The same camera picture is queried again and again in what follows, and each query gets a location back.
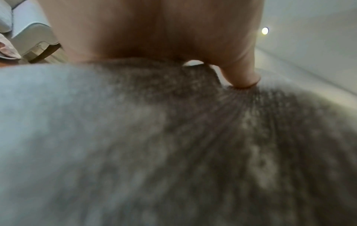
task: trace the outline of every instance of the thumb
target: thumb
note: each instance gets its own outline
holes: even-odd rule
[[[249,88],[260,80],[260,75],[254,72],[254,45],[237,60],[219,67],[224,78],[236,88]]]

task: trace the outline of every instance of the white chair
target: white chair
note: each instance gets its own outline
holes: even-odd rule
[[[48,43],[50,46],[31,63],[44,59],[60,47],[36,0],[0,0],[0,33],[5,33],[20,55],[41,42]]]

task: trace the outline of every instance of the white ceiling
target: white ceiling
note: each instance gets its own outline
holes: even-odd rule
[[[357,94],[357,0],[266,0],[257,46]]]

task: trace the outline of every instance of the ceiling light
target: ceiling light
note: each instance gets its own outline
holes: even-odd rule
[[[265,27],[261,30],[261,32],[263,33],[263,35],[266,35],[269,33],[269,28]]]

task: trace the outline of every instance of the wooden chair leg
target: wooden chair leg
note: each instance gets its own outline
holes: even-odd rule
[[[32,60],[29,60],[30,64],[38,63],[41,60],[44,60],[46,57],[52,55],[56,50],[58,50],[61,47],[61,44],[57,45],[49,45],[40,55],[35,57]]]

